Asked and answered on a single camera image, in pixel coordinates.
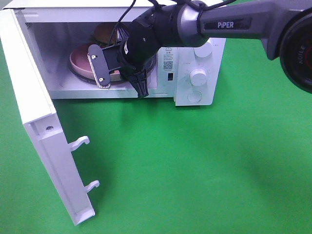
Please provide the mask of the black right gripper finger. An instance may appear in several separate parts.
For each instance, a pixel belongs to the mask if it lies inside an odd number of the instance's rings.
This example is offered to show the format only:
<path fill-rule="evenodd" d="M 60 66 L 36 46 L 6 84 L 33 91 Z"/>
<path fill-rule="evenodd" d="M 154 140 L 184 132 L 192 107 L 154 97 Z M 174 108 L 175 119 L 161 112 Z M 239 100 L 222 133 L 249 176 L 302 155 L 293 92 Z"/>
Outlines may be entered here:
<path fill-rule="evenodd" d="M 138 98 L 144 98 L 149 95 L 147 72 L 145 69 L 138 71 L 121 70 L 121 76 L 130 82 L 132 87 L 136 90 Z"/>

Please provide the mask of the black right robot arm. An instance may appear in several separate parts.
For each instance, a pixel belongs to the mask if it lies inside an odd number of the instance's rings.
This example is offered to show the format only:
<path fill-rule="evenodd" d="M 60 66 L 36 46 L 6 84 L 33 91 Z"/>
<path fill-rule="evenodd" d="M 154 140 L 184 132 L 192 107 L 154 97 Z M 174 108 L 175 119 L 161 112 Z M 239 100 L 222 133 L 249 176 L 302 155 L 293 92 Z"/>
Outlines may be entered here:
<path fill-rule="evenodd" d="M 162 47 L 200 47 L 209 38 L 258 39 L 267 58 L 279 58 L 289 80 L 312 90 L 312 3 L 309 0 L 225 0 L 208 6 L 175 0 L 153 6 L 131 22 L 120 45 L 122 77 L 148 95 L 144 64 Z"/>

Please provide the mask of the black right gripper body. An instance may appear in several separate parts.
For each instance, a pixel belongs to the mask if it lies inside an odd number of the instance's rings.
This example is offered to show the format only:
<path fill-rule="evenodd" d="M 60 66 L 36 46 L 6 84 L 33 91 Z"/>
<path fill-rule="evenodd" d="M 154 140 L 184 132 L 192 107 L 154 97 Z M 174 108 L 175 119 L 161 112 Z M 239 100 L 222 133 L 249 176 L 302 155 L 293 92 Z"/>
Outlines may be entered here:
<path fill-rule="evenodd" d="M 127 26 L 128 37 L 120 44 L 121 73 L 137 73 L 168 42 L 168 14 L 144 12 Z"/>

